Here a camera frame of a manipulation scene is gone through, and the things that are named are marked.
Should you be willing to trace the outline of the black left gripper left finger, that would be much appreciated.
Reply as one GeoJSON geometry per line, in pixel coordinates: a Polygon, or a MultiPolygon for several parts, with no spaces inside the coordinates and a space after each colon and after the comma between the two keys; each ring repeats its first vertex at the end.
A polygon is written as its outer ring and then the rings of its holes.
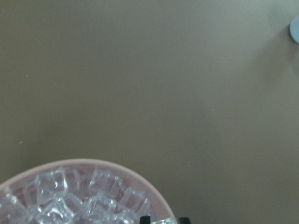
{"type": "Polygon", "coordinates": [[[151,224],[151,217],[150,216],[140,217],[139,224],[151,224]]]}

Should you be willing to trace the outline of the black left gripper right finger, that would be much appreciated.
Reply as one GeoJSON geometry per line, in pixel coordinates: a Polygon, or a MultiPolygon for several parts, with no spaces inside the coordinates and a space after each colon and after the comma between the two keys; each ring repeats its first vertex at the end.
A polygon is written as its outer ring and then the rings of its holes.
{"type": "Polygon", "coordinates": [[[179,224],[189,224],[189,218],[188,217],[180,217],[178,219],[179,224]]]}

